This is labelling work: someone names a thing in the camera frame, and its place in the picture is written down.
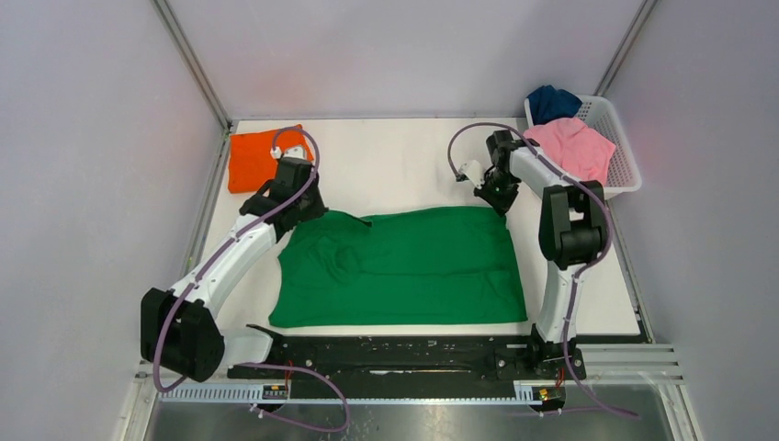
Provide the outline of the green t-shirt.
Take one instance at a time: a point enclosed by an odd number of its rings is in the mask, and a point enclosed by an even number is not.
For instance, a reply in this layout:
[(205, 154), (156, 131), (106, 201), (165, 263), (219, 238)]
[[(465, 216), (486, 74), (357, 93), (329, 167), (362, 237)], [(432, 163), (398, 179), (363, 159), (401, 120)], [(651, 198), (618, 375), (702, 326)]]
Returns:
[(527, 320), (506, 221), (485, 207), (331, 211), (300, 224), (278, 261), (278, 328)]

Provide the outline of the white plastic laundry basket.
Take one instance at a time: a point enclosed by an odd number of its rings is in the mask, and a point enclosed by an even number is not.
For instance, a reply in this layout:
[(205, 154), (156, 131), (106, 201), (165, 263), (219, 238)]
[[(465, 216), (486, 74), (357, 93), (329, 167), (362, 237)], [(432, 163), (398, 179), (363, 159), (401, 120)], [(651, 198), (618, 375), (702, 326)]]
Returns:
[(605, 199), (638, 191), (642, 177), (615, 107), (602, 96), (576, 94), (576, 97), (581, 105), (575, 118), (615, 146), (603, 184)]

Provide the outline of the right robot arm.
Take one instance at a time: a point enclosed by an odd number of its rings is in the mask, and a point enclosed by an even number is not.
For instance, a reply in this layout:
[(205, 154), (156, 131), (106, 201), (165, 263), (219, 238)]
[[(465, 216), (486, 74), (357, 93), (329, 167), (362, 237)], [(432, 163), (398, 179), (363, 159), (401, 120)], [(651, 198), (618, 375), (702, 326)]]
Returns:
[(604, 188), (597, 180), (580, 180), (562, 171), (536, 141), (514, 137), (509, 128), (496, 130), (486, 146), (489, 167), (461, 170), (473, 183), (474, 195), (501, 216), (522, 184), (541, 201), (538, 243), (548, 262), (547, 281), (522, 359), (532, 374), (548, 379), (573, 360), (582, 274), (600, 262), (611, 245)]

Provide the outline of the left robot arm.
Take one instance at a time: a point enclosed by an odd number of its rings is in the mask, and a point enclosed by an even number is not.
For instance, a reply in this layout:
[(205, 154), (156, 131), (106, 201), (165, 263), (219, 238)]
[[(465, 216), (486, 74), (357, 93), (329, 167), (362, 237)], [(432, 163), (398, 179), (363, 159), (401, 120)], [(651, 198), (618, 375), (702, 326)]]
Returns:
[(158, 376), (168, 369), (203, 382), (220, 368), (244, 363), (265, 378), (285, 365), (282, 349), (264, 331), (222, 331), (217, 318), (248, 270), (302, 222), (327, 208), (318, 188), (318, 167), (283, 157), (274, 178), (242, 204), (213, 252), (169, 289), (150, 288), (141, 299), (140, 351)]

